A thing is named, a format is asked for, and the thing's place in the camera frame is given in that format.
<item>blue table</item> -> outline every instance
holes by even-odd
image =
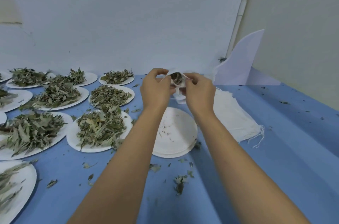
[[[141,84],[143,77],[136,76],[135,80],[126,86],[132,88],[135,84]],[[98,86],[99,82],[96,81],[84,88],[91,91]],[[258,149],[252,149],[252,146],[256,145],[260,138],[255,138],[250,143],[243,141],[240,145],[312,223],[338,223],[339,197],[335,187],[338,177],[332,176],[331,171],[320,168],[316,162],[313,164],[308,161],[306,164],[304,159],[311,157],[312,152],[300,150],[299,154],[297,147],[309,148],[307,145],[314,144],[312,148],[317,150],[316,147],[319,146],[322,152],[325,152],[325,161],[327,157],[337,160],[339,142],[334,140],[337,139],[334,135],[339,134],[339,116],[337,116],[339,112],[283,84],[266,88],[261,86],[220,86],[220,88],[233,93],[244,110],[258,124],[265,126],[265,138]],[[129,114],[136,119],[140,112],[131,113],[131,110],[142,108],[142,99],[139,87],[132,89],[136,96],[122,109],[129,107]],[[37,94],[42,88],[29,90]],[[281,104],[279,101],[288,101],[291,105]],[[170,100],[169,106],[190,114],[187,105],[178,105],[175,100]],[[89,107],[86,100],[62,112],[79,117]],[[15,110],[7,115],[13,118],[19,113]],[[151,163],[160,164],[162,167],[159,172],[150,171],[148,174],[138,224],[238,223],[201,132],[198,134],[198,140],[202,142],[201,150],[194,149],[185,155],[187,162],[178,162],[179,158],[162,159],[152,156]],[[111,150],[101,153],[78,152],[72,149],[64,138],[52,148],[25,158],[27,161],[39,159],[34,166],[38,179],[42,180],[36,184],[30,200],[13,223],[65,223],[91,188],[87,184],[88,176],[94,174],[92,182],[95,182],[112,156]],[[83,162],[97,164],[84,169]],[[186,174],[190,169],[189,162],[194,162],[195,178],[189,179],[181,196],[176,196],[173,179],[177,175]],[[52,179],[58,179],[58,183],[47,189],[46,186]]]

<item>white fabric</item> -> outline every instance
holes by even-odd
[[[169,70],[168,73],[166,74],[166,76],[171,75],[172,73],[175,73],[175,72],[180,72],[181,75],[183,75],[185,78],[188,79],[188,77],[186,77],[186,76],[183,74],[184,72],[187,72],[187,71],[180,71],[180,70],[178,70],[178,69],[171,69],[171,70]],[[173,94],[173,97],[174,97],[174,99],[176,100],[176,102],[177,102],[178,104],[185,104],[185,103],[186,103],[186,96],[184,96],[184,95],[180,92],[180,90],[179,90],[179,88],[181,88],[181,87],[186,87],[186,82],[185,82],[185,80],[183,80],[183,82],[182,82],[180,85],[174,84],[173,80],[171,80],[171,84],[176,86],[176,92],[175,92],[175,94]]]
[[[227,128],[234,139],[239,143],[246,139],[253,139],[262,135],[255,148],[259,147],[264,138],[264,126],[258,125],[255,120],[245,112],[232,93],[216,90],[214,96],[214,113],[221,123]]]

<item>left hand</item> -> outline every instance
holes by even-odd
[[[140,86],[142,102],[145,109],[156,109],[165,111],[171,94],[175,93],[175,88],[171,86],[171,77],[156,78],[157,75],[167,74],[168,70],[155,68],[144,78]]]

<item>forearm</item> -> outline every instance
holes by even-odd
[[[196,120],[242,223],[309,223],[214,114],[201,115]]]
[[[68,224],[135,223],[162,115],[142,112]]]

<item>white pipe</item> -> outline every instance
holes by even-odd
[[[228,48],[227,48],[226,58],[228,58],[231,55],[231,52],[233,50],[235,38],[236,38],[237,33],[238,33],[238,29],[239,29],[239,26],[240,26],[240,23],[241,23],[242,16],[244,15],[246,4],[247,4],[247,0],[241,0],[239,10],[238,10],[238,14],[237,14],[237,18],[235,20],[235,24],[234,24],[234,28],[233,28],[231,40],[230,40],[230,43],[229,43]]]

